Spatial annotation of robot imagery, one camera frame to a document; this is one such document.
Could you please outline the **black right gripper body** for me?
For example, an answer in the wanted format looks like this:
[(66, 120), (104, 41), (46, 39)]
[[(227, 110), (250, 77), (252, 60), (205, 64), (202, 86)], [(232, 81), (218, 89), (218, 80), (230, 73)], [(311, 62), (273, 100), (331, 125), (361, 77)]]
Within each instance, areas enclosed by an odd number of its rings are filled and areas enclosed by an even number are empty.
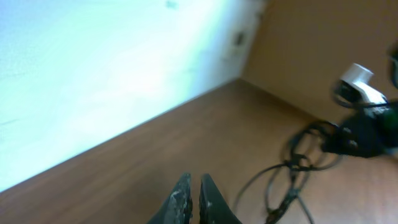
[(371, 158), (385, 153), (379, 121), (364, 113), (347, 117), (322, 144), (332, 154)]

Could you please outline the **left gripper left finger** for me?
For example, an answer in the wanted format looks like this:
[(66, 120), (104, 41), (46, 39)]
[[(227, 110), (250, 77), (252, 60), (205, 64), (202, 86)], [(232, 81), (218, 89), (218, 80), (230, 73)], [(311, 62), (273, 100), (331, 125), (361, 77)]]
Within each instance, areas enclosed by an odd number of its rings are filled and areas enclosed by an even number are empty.
[(191, 174), (183, 173), (160, 209), (147, 224), (190, 224), (192, 210)]

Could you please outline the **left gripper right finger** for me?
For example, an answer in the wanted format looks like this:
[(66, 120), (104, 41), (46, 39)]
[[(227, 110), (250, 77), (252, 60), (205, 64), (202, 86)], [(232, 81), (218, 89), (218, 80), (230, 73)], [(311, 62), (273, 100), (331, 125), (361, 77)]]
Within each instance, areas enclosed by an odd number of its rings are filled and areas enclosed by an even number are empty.
[(200, 224), (241, 224), (210, 174), (204, 174), (201, 178), (199, 209)]

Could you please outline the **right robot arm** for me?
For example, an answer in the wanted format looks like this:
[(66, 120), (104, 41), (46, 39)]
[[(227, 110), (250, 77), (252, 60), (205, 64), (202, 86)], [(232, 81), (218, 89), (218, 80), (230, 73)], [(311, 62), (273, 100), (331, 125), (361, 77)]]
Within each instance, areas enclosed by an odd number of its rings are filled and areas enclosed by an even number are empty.
[(325, 141), (325, 152), (370, 158), (397, 149), (397, 100), (388, 100), (371, 87), (372, 76), (372, 71), (354, 63), (333, 86), (332, 99), (353, 114)]

